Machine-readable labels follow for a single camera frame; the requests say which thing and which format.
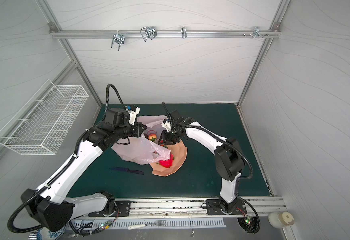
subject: black mounting plate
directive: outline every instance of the black mounting plate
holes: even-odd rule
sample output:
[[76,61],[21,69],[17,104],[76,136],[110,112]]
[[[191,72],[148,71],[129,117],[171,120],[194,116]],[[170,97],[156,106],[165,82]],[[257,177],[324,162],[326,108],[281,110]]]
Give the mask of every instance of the black mounting plate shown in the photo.
[[[131,205],[131,201],[115,201],[115,205],[119,208],[118,217],[128,217],[129,215],[129,207]],[[116,217],[117,212],[114,212],[110,216],[106,217]],[[88,214],[89,217],[105,217],[103,214],[99,212],[90,212]]]
[[[222,212],[219,206],[219,199],[207,199],[206,200],[207,204],[207,214],[208,215],[227,215]],[[245,203],[238,199],[238,202],[235,204],[235,207],[239,208],[242,210],[245,214],[247,213]],[[236,214],[242,214],[238,209],[234,209],[234,211],[230,215],[236,215]]]

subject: fork with white handle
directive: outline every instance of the fork with white handle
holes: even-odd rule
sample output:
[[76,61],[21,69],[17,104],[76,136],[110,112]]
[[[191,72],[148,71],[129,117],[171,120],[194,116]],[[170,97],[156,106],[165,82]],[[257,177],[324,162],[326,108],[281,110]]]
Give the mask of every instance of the fork with white handle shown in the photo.
[[146,224],[137,224],[137,225],[131,225],[128,226],[128,230],[131,229],[136,229],[136,228],[143,228],[143,227],[149,227],[149,226],[158,226],[158,227],[162,227],[166,225],[166,220],[157,220],[154,223],[146,223]]

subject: white fork handle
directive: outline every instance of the white fork handle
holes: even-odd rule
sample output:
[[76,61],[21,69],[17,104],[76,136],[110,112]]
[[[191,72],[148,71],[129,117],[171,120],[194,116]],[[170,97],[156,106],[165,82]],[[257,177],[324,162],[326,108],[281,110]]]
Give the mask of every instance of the white fork handle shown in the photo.
[[128,226],[128,230],[131,230],[131,229],[136,229],[136,228],[143,228],[147,226],[147,224],[137,224],[137,225],[131,225],[131,226]]

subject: knife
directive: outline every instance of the knife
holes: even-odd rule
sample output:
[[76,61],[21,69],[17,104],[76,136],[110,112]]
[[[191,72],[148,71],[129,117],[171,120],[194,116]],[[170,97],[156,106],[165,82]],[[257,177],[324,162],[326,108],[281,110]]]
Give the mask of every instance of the knife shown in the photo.
[[136,173],[136,174],[144,175],[144,172],[142,172],[142,171],[130,170],[130,169],[126,168],[126,167],[110,167],[110,170],[121,171],[121,172],[130,172],[130,173]]

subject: robotic arm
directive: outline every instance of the robotic arm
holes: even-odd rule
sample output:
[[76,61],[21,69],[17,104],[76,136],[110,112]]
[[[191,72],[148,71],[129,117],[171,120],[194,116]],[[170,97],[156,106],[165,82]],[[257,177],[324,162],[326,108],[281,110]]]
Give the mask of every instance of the robotic arm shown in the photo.
[[[109,86],[115,89],[112,84],[107,86],[106,110],[102,121],[86,129],[78,139],[74,153],[48,180],[36,190],[25,190],[21,195],[23,204],[8,220],[7,227],[11,232],[24,233],[41,227],[55,232],[70,220],[84,214],[100,212],[104,216],[110,216],[117,209],[115,197],[107,192],[78,198],[66,197],[77,179],[103,151],[120,138],[140,137],[146,130],[146,126],[141,122],[135,122],[139,113],[139,108],[135,105],[125,106],[124,109],[108,109]],[[124,106],[116,89],[115,92]],[[252,176],[251,165],[241,153],[238,142],[234,138],[226,139],[211,133],[194,119],[184,119],[176,110],[168,113],[164,103],[163,106],[168,119],[163,121],[162,126],[166,130],[162,132],[159,143],[176,144],[184,137],[195,139],[207,147],[215,155],[216,170],[222,177],[220,207],[224,213],[232,213],[237,201],[236,180],[240,177],[245,163],[250,168],[249,178]],[[24,229],[16,228],[14,219],[23,208],[26,208],[30,217],[37,220],[40,225]]]

